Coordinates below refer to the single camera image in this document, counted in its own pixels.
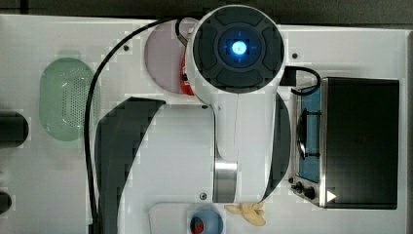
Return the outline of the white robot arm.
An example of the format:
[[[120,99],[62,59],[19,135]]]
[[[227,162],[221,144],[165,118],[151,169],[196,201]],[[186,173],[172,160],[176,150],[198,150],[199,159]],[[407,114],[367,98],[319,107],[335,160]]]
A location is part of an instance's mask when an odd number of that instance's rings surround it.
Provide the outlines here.
[[[129,97],[95,136],[102,234],[152,234],[158,204],[258,203],[283,177],[275,151],[286,47],[243,5],[199,20],[186,47],[191,97]]]

